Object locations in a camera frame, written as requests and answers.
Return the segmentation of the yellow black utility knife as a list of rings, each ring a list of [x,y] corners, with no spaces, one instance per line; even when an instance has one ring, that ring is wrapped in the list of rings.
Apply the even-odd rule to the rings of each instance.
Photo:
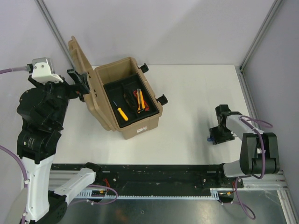
[[[142,111],[145,110],[145,103],[144,103],[143,94],[142,94],[141,89],[137,89],[136,94],[137,94],[137,102],[138,102],[137,112],[141,113]]]

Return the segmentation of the red black pliers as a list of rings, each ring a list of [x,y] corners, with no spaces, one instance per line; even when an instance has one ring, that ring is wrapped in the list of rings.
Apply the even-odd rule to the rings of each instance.
[[[135,90],[133,92],[133,94],[137,99],[137,104],[138,104],[137,112],[138,113],[141,113],[143,111],[148,112],[150,110],[150,108],[149,108],[148,104],[146,103],[146,101],[144,100],[143,93],[142,93],[141,89]]]

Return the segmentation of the black tool box tray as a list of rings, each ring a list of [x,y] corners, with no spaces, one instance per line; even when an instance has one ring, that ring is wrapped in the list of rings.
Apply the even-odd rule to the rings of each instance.
[[[124,128],[137,121],[154,116],[159,113],[157,106],[146,90],[141,78],[136,73],[126,78],[107,83],[104,85],[104,89],[108,96],[109,102],[111,103],[113,112],[120,128]],[[143,93],[144,100],[149,106],[148,112],[137,112],[137,99],[133,94],[133,92],[137,89],[141,89]],[[129,121],[124,121],[123,118],[118,114],[115,105],[112,102],[113,100],[122,107],[122,109],[128,116]]]

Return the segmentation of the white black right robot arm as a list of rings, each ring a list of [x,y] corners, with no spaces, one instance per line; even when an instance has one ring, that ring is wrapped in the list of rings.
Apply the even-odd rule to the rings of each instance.
[[[208,141],[213,145],[229,142],[238,137],[241,143],[240,158],[223,164],[223,171],[216,174],[215,181],[220,187],[227,187],[233,178],[253,176],[262,179],[267,174],[280,170],[278,140],[274,133],[267,133],[253,126],[268,122],[253,119],[240,112],[233,112],[228,105],[215,108],[218,125],[209,129]]]

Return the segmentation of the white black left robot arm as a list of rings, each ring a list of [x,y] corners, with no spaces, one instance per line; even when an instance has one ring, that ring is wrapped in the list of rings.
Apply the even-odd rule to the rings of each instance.
[[[57,224],[70,202],[87,186],[103,182],[100,167],[86,163],[68,182],[54,191],[49,190],[50,170],[61,137],[68,103],[90,89],[86,73],[67,70],[74,84],[46,81],[45,84],[29,76],[34,85],[20,97],[17,113],[23,125],[17,140],[17,154],[23,161],[28,177],[26,221],[31,224]]]

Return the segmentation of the yellow handle screwdriver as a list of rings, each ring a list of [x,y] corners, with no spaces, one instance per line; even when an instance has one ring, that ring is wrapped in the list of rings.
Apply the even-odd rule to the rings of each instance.
[[[124,121],[129,121],[128,116],[126,115],[126,113],[124,112],[124,110],[122,109],[121,106],[119,106],[114,100],[112,101],[113,104],[115,105],[116,111],[118,112],[118,114],[123,118]]]

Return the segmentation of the tan plastic tool box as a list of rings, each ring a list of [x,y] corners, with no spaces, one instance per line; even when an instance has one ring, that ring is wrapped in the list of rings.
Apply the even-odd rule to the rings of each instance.
[[[118,131],[130,139],[158,127],[165,95],[157,98],[145,73],[133,57],[93,68],[74,36],[68,42],[76,71],[87,74],[90,88],[84,95],[87,109],[107,131]]]

